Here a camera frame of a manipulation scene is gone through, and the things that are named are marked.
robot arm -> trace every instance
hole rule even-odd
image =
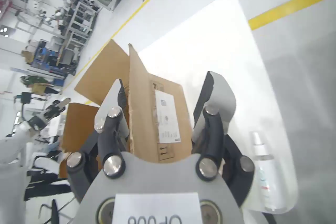
[[[33,116],[29,121],[17,125],[15,134],[12,137],[5,137],[0,140],[0,165],[9,164],[17,159],[18,154],[25,148],[31,137],[44,129],[48,122],[65,110],[70,98],[62,102],[55,100],[39,115]],[[21,157],[22,164],[25,163],[24,154]]]
[[[198,193],[203,223],[243,223],[239,207],[250,191],[254,164],[227,134],[235,97],[225,79],[208,73],[194,112],[192,155],[170,164],[149,163],[125,152],[122,139],[128,130],[123,129],[123,107],[118,102],[122,90],[117,83],[97,112],[93,133],[67,158],[68,181],[80,202],[74,224],[111,224],[116,194],[181,192]],[[225,168],[220,176],[222,158]]]

white label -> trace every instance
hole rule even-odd
[[[155,90],[157,121],[159,123],[159,142],[181,142],[178,128],[174,96]]]
[[[202,224],[197,193],[117,194],[112,224]]]

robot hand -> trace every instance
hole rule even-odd
[[[66,98],[63,101],[53,101],[52,105],[48,106],[40,114],[33,116],[28,121],[29,126],[31,126],[35,131],[40,132],[47,126],[51,119],[59,116],[61,112],[65,111],[65,106],[70,103],[70,101],[70,98]]]

gray metal plate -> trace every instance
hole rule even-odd
[[[199,200],[210,200],[221,210],[223,224],[243,224],[240,210],[224,180],[204,182],[196,174],[199,154],[171,164],[145,162],[128,152],[122,152],[126,162],[124,175],[108,179],[102,171],[82,200],[74,224],[96,223],[99,205],[116,194],[164,194],[197,192]]]

cardboard box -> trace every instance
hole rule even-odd
[[[61,145],[64,152],[76,152],[82,147],[88,136],[94,130],[94,118],[97,111],[98,107],[78,103],[69,104],[66,112],[66,122]],[[60,164],[59,177],[67,177],[65,161],[62,161]]]
[[[130,129],[131,153],[153,163],[171,163],[188,157],[192,149],[192,128],[182,86],[149,74],[132,45],[129,45],[129,52],[130,56],[111,40],[85,72],[75,91],[100,105],[114,81],[121,79],[128,96],[129,117],[127,111],[125,115]],[[159,143],[155,90],[174,97],[179,143]]]

